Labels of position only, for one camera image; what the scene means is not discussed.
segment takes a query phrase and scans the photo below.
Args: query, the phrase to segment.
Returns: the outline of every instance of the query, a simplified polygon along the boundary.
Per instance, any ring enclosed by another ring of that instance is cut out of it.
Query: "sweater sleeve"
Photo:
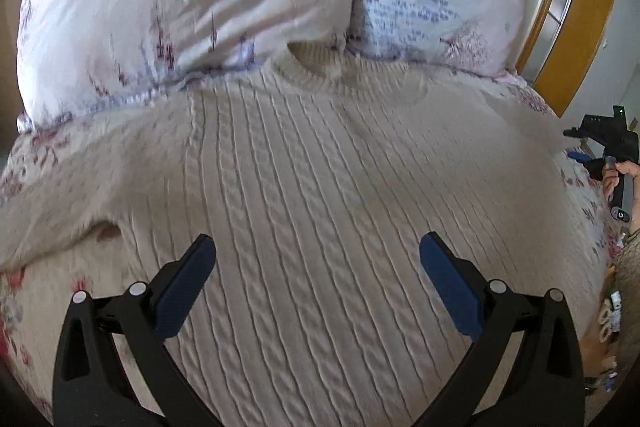
[[[193,142],[190,94],[142,107],[0,208],[0,271],[13,271],[111,223],[133,244],[133,208],[183,173]]]
[[[640,354],[640,231],[629,238],[616,265],[616,285],[622,298],[616,361],[622,381]]]

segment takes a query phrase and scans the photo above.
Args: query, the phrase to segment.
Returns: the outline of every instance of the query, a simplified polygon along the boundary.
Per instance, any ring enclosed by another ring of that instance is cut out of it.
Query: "cream sweater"
[[[129,283],[211,235],[216,269],[170,347],[226,425],[418,418],[468,346],[418,259],[430,230],[487,279],[562,288],[584,331],[604,260],[554,163],[557,119],[518,89],[307,44],[201,87],[130,110],[10,200],[0,263],[108,221]],[[83,255],[99,270],[99,245]]]

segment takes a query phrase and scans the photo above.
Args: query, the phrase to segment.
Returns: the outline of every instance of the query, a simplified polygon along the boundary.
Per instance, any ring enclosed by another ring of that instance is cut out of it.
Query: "wall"
[[[562,122],[577,126],[585,114],[610,115],[612,106],[622,101],[639,59],[640,0],[614,0],[600,50]]]
[[[636,66],[621,104],[625,106],[626,123],[631,124],[634,118],[640,122],[640,64]]]
[[[15,121],[22,112],[15,71],[19,13],[20,0],[0,0],[0,158],[11,150],[17,136]]]

